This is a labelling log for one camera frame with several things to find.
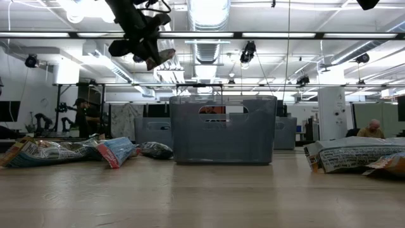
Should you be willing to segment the white square pillar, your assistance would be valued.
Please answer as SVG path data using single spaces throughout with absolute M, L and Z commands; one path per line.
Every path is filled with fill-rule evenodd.
M 318 91 L 320 140 L 344 138 L 347 132 L 346 97 L 343 87 Z

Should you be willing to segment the grey translucent plastic bin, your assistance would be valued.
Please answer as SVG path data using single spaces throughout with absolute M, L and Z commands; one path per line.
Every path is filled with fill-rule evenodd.
M 276 117 L 274 149 L 293 150 L 296 145 L 297 118 Z
M 170 118 L 138 117 L 134 119 L 135 142 L 157 142 L 173 148 Z
M 226 114 L 199 114 L 203 106 L 225 106 Z M 275 96 L 174 96 L 170 122 L 177 163 L 271 163 Z

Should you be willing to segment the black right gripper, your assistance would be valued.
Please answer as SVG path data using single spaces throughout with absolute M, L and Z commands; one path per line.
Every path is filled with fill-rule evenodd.
M 373 9 L 380 0 L 356 0 L 363 10 Z

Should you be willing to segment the white draped sheet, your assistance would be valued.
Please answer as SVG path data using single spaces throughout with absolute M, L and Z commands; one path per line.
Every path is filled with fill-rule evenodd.
M 136 118 L 143 117 L 144 106 L 141 104 L 114 104 L 111 106 L 111 135 L 114 138 L 127 137 L 135 140 Z

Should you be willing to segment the white patterned snack bag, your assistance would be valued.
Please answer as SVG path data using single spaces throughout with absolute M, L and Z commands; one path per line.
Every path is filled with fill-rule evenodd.
M 363 168 L 379 158 L 405 152 L 405 137 L 345 137 L 307 144 L 304 152 L 312 172 L 336 173 Z

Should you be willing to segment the black background rig frame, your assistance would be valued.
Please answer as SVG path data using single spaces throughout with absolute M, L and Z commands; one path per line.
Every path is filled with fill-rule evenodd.
M 73 106 L 68 106 L 66 103 L 61 102 L 61 95 L 62 95 L 61 88 L 62 87 L 66 86 L 66 91 L 72 86 L 77 87 L 77 88 L 84 87 L 84 88 L 87 88 L 88 91 L 90 91 L 90 88 L 92 86 L 94 87 L 94 86 L 98 86 L 98 85 L 99 84 L 93 83 L 93 82 L 92 83 L 79 82 L 79 83 L 76 83 L 76 84 L 57 84 L 57 86 L 58 86 L 58 95 L 57 95 L 57 105 L 56 105 L 56 109 L 55 109 L 56 121 L 59 120 L 59 113 L 67 112 L 68 110 L 73 110 L 75 112 L 77 111 L 77 107 L 74 106 L 75 103 L 73 104 Z M 99 123 L 98 126 L 97 126 L 97 133 L 89 136 L 89 138 L 96 137 L 96 136 L 99 136 L 99 135 L 104 133 L 104 117 L 103 117 L 104 108 L 103 108 L 103 105 L 105 103 L 105 100 L 104 100 L 105 85 L 101 84 L 101 86 L 103 88 L 103 91 L 101 93 L 101 104 L 99 105 L 101 111 L 97 112 L 98 114 L 100 114 L 101 123 Z M 93 112 L 96 112 L 95 109 L 92 108 L 91 103 L 87 99 L 85 99 L 85 100 L 90 104 L 91 110 Z

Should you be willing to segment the dark blue Chewy bar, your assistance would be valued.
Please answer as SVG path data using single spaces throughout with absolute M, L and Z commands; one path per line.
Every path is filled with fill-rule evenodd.
M 146 157 L 158 160 L 168 160 L 173 157 L 173 150 L 160 142 L 144 142 L 138 148 L 140 153 Z

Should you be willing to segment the blue orange-ended granola bar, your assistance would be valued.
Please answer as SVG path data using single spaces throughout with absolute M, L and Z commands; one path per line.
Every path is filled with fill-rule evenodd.
M 405 152 L 382 156 L 366 167 L 369 170 L 365 171 L 363 176 L 405 179 Z

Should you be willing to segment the green and blue granola bar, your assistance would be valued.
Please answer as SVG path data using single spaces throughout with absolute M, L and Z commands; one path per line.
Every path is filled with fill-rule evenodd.
M 94 139 L 53 142 L 24 137 L 0 156 L 0 167 L 29 168 L 102 159 L 97 150 L 97 141 Z

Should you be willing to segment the orange background object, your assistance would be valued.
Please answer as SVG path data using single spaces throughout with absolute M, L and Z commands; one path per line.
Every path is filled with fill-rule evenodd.
M 203 106 L 199 114 L 226 114 L 225 106 Z

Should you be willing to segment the person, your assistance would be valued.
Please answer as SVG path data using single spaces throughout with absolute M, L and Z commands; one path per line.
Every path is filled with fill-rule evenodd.
M 90 104 L 83 98 L 77 98 L 74 106 L 77 107 L 75 124 L 79 129 L 79 137 L 89 138 L 97 133 L 97 126 L 101 123 L 100 114 L 93 112 Z
M 360 129 L 357 136 L 385 139 L 385 135 L 380 129 L 380 121 L 377 119 L 371 120 L 367 127 Z

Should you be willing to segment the silver ventilation duct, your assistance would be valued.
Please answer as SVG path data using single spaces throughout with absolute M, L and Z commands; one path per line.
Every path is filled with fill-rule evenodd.
M 191 31 L 218 32 L 228 25 L 231 0 L 187 0 L 187 16 Z M 213 64 L 218 60 L 220 44 L 195 44 L 196 60 Z

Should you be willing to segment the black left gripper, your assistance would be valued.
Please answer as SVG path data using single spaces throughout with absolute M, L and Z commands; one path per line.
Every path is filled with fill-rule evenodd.
M 154 17 L 142 13 L 116 16 L 115 22 L 123 29 L 124 35 L 122 39 L 114 40 L 110 44 L 110 55 L 121 57 L 132 53 L 141 59 L 147 59 L 148 70 L 156 68 L 161 64 L 159 54 L 164 50 L 158 39 L 159 27 L 170 21 L 171 18 L 166 13 L 158 13 Z

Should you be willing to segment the black wall monitor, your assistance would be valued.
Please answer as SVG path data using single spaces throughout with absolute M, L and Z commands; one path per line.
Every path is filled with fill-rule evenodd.
M 20 101 L 0 101 L 0 122 L 16 122 L 20 103 Z
M 405 96 L 397 98 L 398 121 L 405 122 Z

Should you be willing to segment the blue red-ended granola bar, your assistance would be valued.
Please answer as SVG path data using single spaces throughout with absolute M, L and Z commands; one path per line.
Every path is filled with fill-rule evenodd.
M 120 168 L 127 159 L 135 158 L 140 153 L 140 148 L 127 137 L 106 140 L 99 143 L 96 149 L 113 169 Z

